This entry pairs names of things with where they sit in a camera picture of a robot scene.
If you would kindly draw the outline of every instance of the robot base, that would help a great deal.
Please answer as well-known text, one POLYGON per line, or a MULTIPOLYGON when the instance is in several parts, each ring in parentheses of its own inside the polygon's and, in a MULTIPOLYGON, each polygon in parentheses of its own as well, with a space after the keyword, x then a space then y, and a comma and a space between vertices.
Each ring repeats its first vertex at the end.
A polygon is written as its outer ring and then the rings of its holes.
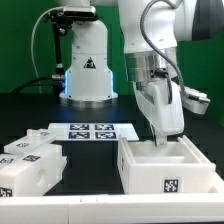
POLYGON ((99 101, 84 101, 84 100, 72 100, 68 98, 60 98, 60 103, 78 108, 102 108, 116 104, 117 97, 99 101))

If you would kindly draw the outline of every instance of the white block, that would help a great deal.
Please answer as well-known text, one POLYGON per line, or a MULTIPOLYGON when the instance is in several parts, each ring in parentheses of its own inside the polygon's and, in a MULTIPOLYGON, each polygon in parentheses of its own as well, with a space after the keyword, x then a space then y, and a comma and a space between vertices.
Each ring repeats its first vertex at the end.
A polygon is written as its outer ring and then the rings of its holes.
POLYGON ((215 164, 185 136, 157 148, 154 142, 118 143, 118 170, 126 194, 207 193, 215 164))
POLYGON ((4 147, 5 153, 22 155, 43 144, 51 143, 56 139, 56 135, 52 131, 45 129, 27 130, 27 136, 4 147))
POLYGON ((68 224, 68 197, 1 198, 1 224, 68 224))
POLYGON ((0 195, 44 195, 62 179, 62 166, 62 147, 42 145, 0 170, 0 195))
POLYGON ((10 154, 1 154, 0 155, 0 169, 13 163, 20 156, 18 155, 10 155, 10 154))
POLYGON ((224 221, 224 194, 147 194, 70 197, 69 224, 224 221))

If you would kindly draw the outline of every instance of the warning label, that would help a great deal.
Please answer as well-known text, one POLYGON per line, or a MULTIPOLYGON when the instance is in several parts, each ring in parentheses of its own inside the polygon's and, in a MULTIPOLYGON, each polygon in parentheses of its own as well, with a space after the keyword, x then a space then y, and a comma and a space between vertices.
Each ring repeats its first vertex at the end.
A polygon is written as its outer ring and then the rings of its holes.
POLYGON ((96 69, 96 66, 95 66, 95 64, 94 64, 94 62, 93 62, 93 59, 92 59, 91 57, 90 57, 90 58, 88 59, 88 61, 86 62, 84 68, 96 69))

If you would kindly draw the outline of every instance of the white cylindrical robot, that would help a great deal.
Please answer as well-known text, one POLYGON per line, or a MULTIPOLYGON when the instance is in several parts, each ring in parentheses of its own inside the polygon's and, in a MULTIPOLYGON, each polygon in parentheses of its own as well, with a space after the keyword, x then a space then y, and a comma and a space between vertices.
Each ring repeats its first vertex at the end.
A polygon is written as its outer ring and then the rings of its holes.
MULTIPOLYGON (((60 0, 59 3, 74 9, 90 6, 88 0, 60 0)), ((113 92, 113 73, 107 66, 106 26, 99 20, 74 21, 72 31, 72 63, 66 72, 61 102, 84 108, 113 103, 117 94, 113 92)))

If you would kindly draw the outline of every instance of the open white box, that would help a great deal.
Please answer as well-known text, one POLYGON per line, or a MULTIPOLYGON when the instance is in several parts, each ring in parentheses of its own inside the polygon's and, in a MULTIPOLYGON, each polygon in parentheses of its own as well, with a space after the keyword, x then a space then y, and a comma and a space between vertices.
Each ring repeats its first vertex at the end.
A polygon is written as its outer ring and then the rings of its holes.
POLYGON ((152 141, 120 138, 118 148, 118 169, 126 194, 214 191, 215 164, 186 136, 159 148, 152 141))

